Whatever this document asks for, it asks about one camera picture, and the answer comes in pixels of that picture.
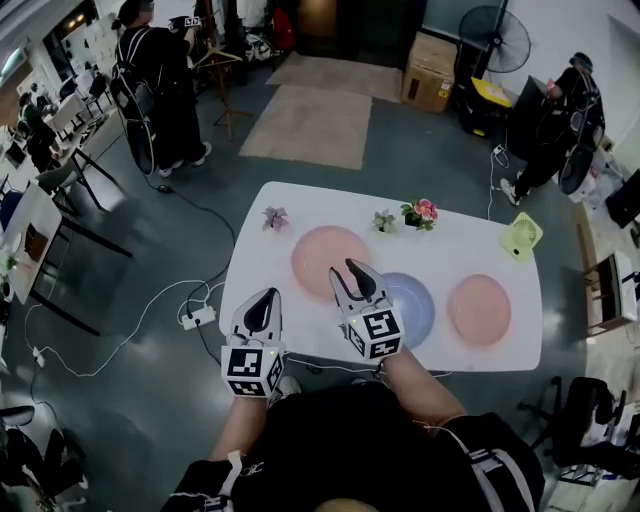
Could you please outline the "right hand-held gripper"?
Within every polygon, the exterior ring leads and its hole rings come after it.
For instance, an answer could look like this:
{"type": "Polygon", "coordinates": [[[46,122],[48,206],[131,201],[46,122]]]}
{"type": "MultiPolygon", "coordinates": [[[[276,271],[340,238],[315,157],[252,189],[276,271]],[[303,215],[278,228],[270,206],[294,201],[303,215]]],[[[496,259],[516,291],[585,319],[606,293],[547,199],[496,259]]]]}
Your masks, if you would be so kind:
{"type": "Polygon", "coordinates": [[[356,281],[355,295],[335,267],[329,270],[345,338],[366,361],[397,354],[404,344],[404,326],[399,309],[390,301],[386,281],[361,261],[347,258],[345,264],[356,281]]]}

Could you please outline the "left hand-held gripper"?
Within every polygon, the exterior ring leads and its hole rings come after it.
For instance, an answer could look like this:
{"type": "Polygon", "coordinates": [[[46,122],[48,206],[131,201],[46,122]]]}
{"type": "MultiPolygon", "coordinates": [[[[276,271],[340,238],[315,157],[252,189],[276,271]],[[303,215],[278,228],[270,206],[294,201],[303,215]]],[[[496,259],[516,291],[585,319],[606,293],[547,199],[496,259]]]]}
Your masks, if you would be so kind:
{"type": "Polygon", "coordinates": [[[280,292],[267,288],[247,299],[233,315],[231,333],[221,348],[225,385],[234,397],[271,399],[284,372],[280,292]]]}

